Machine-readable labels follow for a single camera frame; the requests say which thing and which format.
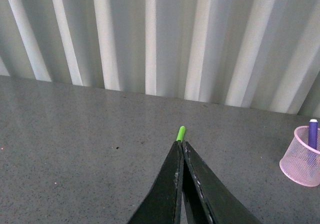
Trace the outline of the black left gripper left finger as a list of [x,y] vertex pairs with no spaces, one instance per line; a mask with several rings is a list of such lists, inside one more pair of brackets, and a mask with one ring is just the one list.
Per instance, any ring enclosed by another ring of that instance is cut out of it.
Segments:
[[175,141],[143,202],[129,224],[179,224],[181,222],[184,155]]

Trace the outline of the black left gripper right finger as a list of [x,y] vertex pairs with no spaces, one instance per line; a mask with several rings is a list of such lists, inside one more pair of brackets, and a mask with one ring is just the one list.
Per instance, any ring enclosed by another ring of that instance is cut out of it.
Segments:
[[182,143],[183,197],[189,224],[259,224],[227,189],[195,149]]

